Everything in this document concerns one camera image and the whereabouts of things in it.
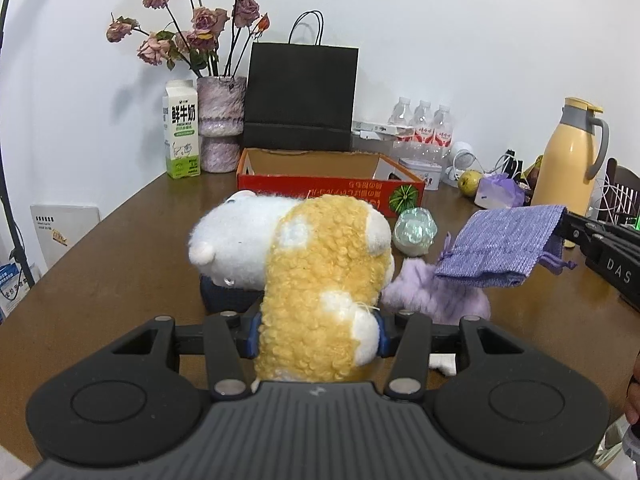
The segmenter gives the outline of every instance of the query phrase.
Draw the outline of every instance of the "purple fabric pouch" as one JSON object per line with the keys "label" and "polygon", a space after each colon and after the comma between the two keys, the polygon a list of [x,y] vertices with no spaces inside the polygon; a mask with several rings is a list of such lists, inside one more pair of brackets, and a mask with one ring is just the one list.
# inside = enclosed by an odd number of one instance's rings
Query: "purple fabric pouch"
{"label": "purple fabric pouch", "polygon": [[562,260],[561,237],[553,234],[564,212],[562,205],[539,205],[476,212],[445,248],[436,276],[465,285],[517,286],[540,263],[555,274],[573,262]]}
{"label": "purple fabric pouch", "polygon": [[480,179],[476,196],[508,207],[521,207],[524,204],[524,190],[506,173]]}

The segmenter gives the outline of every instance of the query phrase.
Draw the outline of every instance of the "milk carton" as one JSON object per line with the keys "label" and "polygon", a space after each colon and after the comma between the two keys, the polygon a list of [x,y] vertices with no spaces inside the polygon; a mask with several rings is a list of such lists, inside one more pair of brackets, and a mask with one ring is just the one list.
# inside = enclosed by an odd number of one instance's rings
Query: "milk carton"
{"label": "milk carton", "polygon": [[172,178],[199,175],[198,92],[192,80],[167,82],[162,115],[166,172]]}

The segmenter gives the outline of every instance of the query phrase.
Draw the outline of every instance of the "purple bag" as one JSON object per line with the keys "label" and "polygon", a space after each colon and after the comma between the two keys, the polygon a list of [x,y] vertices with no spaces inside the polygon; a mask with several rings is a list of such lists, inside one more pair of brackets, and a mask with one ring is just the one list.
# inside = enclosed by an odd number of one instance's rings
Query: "purple bag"
{"label": "purple bag", "polygon": [[521,207],[524,190],[506,173],[497,173],[480,180],[476,204],[486,209]]}

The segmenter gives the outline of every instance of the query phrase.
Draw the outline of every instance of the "cardboard box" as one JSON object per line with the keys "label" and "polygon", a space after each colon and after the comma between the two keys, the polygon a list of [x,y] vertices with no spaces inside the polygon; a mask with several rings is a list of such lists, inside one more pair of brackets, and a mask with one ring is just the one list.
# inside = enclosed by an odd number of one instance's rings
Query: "cardboard box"
{"label": "cardboard box", "polygon": [[246,148],[238,165],[238,189],[301,198],[354,196],[395,217],[403,208],[420,206],[424,182],[377,153]]}

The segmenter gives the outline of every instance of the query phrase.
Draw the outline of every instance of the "stuffed toy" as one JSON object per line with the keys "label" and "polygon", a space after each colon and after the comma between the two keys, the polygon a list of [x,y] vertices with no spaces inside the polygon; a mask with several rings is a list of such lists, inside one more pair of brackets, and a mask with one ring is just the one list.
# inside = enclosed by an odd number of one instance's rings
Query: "stuffed toy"
{"label": "stuffed toy", "polygon": [[438,277],[436,266],[421,258],[402,263],[398,277],[383,289],[382,303],[392,312],[421,312],[439,324],[457,325],[463,316],[491,317],[482,289]]}
{"label": "stuffed toy", "polygon": [[258,380],[361,380],[391,282],[391,230],[368,203],[233,195],[194,228],[189,258],[219,286],[264,289]]}

